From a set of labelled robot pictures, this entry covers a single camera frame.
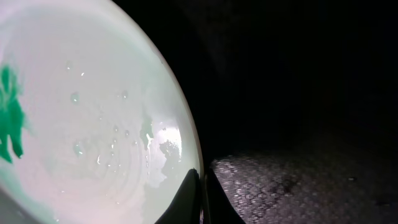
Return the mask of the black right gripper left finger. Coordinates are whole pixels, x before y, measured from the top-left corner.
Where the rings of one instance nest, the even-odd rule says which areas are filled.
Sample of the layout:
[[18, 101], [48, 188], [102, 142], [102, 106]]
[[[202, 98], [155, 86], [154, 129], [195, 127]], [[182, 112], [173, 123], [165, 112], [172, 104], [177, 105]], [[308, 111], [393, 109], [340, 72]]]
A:
[[198, 172], [190, 169], [172, 202], [155, 224], [199, 224], [201, 183]]

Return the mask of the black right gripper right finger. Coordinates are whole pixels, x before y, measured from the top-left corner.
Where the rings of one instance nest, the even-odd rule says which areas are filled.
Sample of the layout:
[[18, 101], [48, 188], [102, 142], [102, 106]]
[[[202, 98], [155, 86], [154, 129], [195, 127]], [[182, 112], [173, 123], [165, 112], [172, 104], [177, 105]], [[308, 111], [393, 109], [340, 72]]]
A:
[[208, 213], [211, 224], [245, 224], [229, 202], [213, 169], [206, 174]]

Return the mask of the pale green plate top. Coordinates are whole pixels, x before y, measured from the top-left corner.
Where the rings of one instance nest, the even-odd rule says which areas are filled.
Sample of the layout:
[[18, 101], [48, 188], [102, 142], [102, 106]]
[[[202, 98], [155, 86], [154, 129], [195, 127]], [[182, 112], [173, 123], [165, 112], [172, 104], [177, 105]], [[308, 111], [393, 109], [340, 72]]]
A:
[[155, 223], [203, 159], [162, 54], [112, 1], [1, 2], [1, 222]]

